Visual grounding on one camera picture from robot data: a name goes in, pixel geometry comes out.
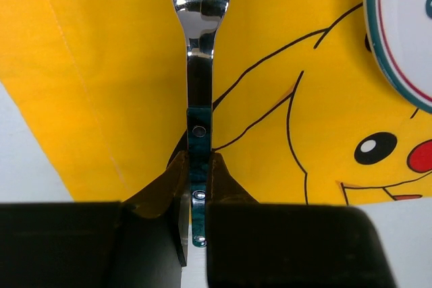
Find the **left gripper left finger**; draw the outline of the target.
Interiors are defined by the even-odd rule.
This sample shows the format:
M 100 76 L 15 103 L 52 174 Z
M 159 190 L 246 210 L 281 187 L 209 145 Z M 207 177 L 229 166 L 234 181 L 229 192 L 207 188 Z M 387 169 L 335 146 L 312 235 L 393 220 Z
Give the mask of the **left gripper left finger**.
M 189 159 L 124 202 L 3 203 L 2 287 L 179 287 Z

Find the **fork with teal handle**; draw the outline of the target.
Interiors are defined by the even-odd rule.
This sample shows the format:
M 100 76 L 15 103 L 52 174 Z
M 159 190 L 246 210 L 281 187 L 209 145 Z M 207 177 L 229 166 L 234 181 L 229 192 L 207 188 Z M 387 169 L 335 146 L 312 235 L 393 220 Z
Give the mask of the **fork with teal handle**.
M 206 246 L 205 202 L 212 149 L 215 37 L 230 0 L 172 0 L 186 41 L 187 143 L 192 243 Z

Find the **yellow pikachu cloth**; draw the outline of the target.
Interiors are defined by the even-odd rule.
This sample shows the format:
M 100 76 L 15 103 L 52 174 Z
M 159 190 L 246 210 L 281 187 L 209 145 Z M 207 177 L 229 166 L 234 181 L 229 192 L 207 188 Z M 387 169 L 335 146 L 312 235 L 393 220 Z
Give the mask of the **yellow pikachu cloth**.
M 431 116 L 366 43 L 362 0 L 232 0 L 213 148 L 260 202 L 431 195 Z M 1 200 L 125 200 L 183 149 L 171 0 L 1 0 Z

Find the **round patterned plate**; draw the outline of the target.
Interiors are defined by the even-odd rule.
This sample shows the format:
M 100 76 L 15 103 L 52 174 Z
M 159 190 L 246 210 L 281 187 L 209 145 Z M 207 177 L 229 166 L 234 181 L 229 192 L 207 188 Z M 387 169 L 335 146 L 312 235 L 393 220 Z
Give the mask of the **round patterned plate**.
M 388 82 L 431 112 L 431 0 L 363 0 L 371 50 Z

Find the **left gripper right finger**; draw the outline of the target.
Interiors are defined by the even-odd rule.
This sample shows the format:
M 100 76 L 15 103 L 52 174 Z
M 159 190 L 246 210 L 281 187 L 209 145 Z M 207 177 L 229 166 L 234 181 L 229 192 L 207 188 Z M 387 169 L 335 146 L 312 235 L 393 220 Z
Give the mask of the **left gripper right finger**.
M 260 204 L 209 162 L 205 207 L 210 287 L 395 287 L 378 233 L 360 209 Z

